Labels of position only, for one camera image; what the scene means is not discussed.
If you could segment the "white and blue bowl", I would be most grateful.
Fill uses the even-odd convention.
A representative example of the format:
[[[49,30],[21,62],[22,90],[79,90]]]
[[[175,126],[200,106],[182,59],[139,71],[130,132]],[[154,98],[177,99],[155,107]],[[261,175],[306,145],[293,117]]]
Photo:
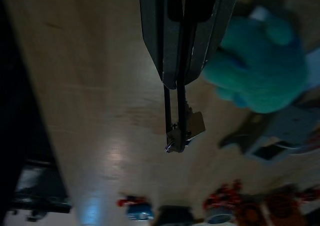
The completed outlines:
[[[229,222],[233,218],[233,212],[225,207],[213,207],[206,211],[205,222],[217,225]]]

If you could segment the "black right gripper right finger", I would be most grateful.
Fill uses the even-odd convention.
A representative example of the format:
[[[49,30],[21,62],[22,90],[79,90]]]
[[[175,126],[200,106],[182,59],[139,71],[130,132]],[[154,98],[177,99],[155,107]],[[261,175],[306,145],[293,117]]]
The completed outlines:
[[[185,0],[178,42],[177,84],[196,80],[220,45],[237,0]]]

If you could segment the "teal fluffy cloth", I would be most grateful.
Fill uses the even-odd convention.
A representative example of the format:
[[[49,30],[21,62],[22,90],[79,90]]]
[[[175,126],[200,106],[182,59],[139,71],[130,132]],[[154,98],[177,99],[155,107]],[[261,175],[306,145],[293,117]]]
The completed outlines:
[[[307,87],[308,67],[299,34],[264,7],[234,16],[202,75],[218,96],[240,108],[272,113]]]

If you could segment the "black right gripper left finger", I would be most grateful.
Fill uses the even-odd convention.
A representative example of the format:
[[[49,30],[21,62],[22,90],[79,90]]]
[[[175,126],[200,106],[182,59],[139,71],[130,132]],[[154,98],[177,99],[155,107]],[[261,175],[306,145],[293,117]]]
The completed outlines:
[[[177,87],[182,36],[182,0],[139,0],[142,37],[162,83]]]

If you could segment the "orange and red pack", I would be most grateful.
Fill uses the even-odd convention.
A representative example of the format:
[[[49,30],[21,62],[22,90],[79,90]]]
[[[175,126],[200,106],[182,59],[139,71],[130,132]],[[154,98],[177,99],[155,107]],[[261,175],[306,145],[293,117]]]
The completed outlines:
[[[299,189],[287,184],[267,194],[256,194],[234,208],[237,226],[320,226],[320,208],[310,216],[301,206],[320,202],[320,185]]]

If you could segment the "red toy figure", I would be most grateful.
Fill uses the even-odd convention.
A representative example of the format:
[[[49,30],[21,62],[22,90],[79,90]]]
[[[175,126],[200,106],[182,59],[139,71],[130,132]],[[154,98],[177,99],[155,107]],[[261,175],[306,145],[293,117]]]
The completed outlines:
[[[149,204],[150,202],[146,197],[139,196],[139,195],[130,195],[130,194],[124,194],[116,201],[116,205],[118,207],[133,206],[133,205],[149,205]]]

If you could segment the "black container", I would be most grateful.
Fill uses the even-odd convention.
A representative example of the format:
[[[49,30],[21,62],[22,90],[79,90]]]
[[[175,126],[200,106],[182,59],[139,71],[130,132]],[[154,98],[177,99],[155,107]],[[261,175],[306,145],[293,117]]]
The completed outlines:
[[[153,226],[192,226],[194,217],[188,206],[164,205]]]

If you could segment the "black furniture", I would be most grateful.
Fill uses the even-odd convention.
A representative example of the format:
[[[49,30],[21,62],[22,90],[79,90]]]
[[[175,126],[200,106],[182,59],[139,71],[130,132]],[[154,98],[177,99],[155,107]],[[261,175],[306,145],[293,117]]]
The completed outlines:
[[[72,209],[16,41],[0,0],[0,223],[29,211],[37,222]]]

